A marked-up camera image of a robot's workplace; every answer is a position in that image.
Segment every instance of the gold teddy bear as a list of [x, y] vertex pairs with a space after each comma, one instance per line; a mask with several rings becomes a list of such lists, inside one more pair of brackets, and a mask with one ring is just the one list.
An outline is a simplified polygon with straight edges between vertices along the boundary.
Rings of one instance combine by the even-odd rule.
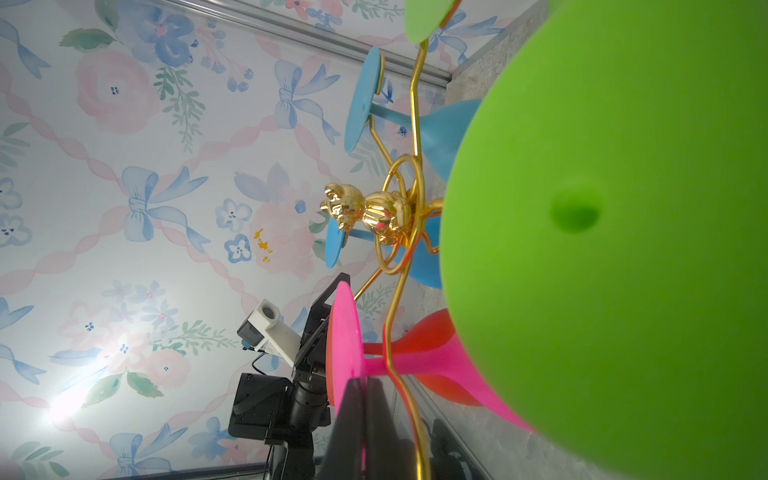
[[320, 209], [329, 214], [339, 230], [349, 232], [358, 220], [378, 235], [382, 245], [394, 245], [409, 233], [411, 207], [398, 193], [375, 192], [364, 197], [352, 185], [326, 185], [326, 197]]

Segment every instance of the hole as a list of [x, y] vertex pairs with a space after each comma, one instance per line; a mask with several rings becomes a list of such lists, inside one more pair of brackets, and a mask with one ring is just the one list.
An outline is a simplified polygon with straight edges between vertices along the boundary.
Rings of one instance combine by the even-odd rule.
[[552, 201], [551, 217], [565, 233], [582, 233], [591, 229], [602, 211], [598, 189], [590, 180], [572, 180]]

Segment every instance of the floral wallpaper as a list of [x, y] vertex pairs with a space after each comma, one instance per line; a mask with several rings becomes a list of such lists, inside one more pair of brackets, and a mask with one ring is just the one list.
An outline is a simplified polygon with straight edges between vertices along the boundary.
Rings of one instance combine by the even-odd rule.
[[[351, 155], [339, 141], [360, 65], [136, 0], [0, 12], [0, 478], [264, 461], [227, 434], [255, 358], [237, 327], [268, 298], [301, 331], [338, 272], [361, 285], [376, 266], [353, 240], [328, 270], [318, 211], [326, 183], [374, 191], [386, 174], [370, 136]], [[422, 88], [422, 109], [443, 93]], [[407, 112], [407, 79], [376, 101]], [[381, 131], [409, 150], [407, 129]], [[394, 285], [361, 297], [366, 341]]]
[[[244, 0], [272, 12], [416, 58], [406, 38], [406, 0]], [[429, 38], [427, 64], [454, 71], [536, 0], [464, 0], [445, 28]]]

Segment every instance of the bright light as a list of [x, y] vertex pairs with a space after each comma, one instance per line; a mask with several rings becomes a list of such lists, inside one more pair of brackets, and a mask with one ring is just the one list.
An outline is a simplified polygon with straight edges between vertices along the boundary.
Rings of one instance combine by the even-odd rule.
[[88, 388], [75, 386], [68, 389], [53, 399], [48, 408], [48, 417], [53, 423], [60, 423], [70, 418], [83, 405], [87, 394]]

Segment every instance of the green disc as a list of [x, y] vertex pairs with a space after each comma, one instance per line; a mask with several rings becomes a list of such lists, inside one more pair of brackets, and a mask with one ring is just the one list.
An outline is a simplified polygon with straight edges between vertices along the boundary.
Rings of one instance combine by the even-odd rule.
[[411, 43], [421, 43], [434, 33], [457, 0], [408, 0], [406, 36]]
[[768, 2], [578, 0], [478, 110], [441, 271], [488, 383], [636, 478], [768, 475]]

